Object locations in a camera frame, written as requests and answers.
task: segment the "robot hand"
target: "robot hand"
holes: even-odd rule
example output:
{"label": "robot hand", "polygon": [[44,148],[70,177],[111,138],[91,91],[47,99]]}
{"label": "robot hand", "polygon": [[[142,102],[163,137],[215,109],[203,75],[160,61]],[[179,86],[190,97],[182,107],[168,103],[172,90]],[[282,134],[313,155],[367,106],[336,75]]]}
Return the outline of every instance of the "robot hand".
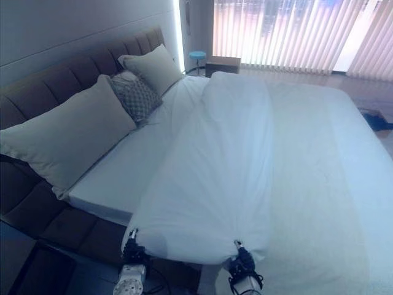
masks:
{"label": "robot hand", "polygon": [[255,262],[250,252],[244,246],[235,241],[238,249],[238,257],[229,265],[229,284],[234,295],[261,294],[263,277],[255,272]]}

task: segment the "patterned pillow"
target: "patterned pillow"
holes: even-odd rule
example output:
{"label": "patterned pillow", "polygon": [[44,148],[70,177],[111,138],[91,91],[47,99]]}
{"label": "patterned pillow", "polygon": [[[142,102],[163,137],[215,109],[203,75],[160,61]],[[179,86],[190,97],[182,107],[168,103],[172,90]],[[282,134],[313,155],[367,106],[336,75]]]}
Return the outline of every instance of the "patterned pillow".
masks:
{"label": "patterned pillow", "polygon": [[125,111],[137,125],[143,123],[162,104],[158,94],[131,72],[114,76],[111,85]]}

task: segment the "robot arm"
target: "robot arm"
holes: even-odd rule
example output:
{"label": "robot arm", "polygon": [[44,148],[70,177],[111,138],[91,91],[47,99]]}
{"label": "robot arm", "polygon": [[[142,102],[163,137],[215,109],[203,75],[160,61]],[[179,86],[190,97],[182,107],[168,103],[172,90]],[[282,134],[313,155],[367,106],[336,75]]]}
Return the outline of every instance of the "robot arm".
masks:
{"label": "robot arm", "polygon": [[[146,255],[145,248],[136,243],[136,233],[133,230],[123,251],[124,266],[119,280],[114,288],[113,295],[141,295],[143,283],[146,279],[147,266],[150,256]],[[239,242],[235,241],[238,249],[236,259],[229,265],[231,277],[228,279],[234,295],[261,294],[263,277],[255,272],[255,262],[251,254]]]}
{"label": "robot arm", "polygon": [[150,256],[146,255],[145,248],[136,243],[136,233],[130,232],[127,244],[123,250],[124,265],[119,275],[119,280],[113,290],[113,295],[141,295],[143,283],[146,279],[147,266]]}

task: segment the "black cable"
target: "black cable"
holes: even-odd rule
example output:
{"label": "black cable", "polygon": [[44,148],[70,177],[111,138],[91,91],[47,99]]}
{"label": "black cable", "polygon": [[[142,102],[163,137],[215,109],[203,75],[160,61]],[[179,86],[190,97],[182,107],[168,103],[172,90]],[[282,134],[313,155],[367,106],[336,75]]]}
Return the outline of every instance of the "black cable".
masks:
{"label": "black cable", "polygon": [[154,267],[152,267],[151,269],[159,274],[161,279],[164,281],[164,285],[158,285],[158,286],[156,286],[156,287],[154,287],[154,288],[152,288],[152,289],[150,289],[150,290],[148,290],[146,292],[143,292],[143,294],[146,294],[146,295],[155,294],[155,293],[158,293],[158,292],[164,290],[165,287],[166,287],[166,289],[168,290],[168,295],[172,295],[171,287],[170,287],[167,279],[165,278],[165,276],[160,271],[155,269]]}
{"label": "black cable", "polygon": [[240,295],[243,295],[243,294],[258,294],[258,295],[262,295],[261,293],[259,293],[257,290],[252,290],[252,289],[249,289],[249,290],[245,290],[245,292],[242,292]]}

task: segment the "nightstand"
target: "nightstand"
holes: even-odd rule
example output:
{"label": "nightstand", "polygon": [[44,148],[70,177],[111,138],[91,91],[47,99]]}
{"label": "nightstand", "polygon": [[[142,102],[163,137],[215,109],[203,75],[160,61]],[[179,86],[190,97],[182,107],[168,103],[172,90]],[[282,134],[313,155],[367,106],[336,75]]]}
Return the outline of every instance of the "nightstand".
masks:
{"label": "nightstand", "polygon": [[239,73],[240,58],[211,57],[206,62],[206,77],[210,78],[214,72]]}

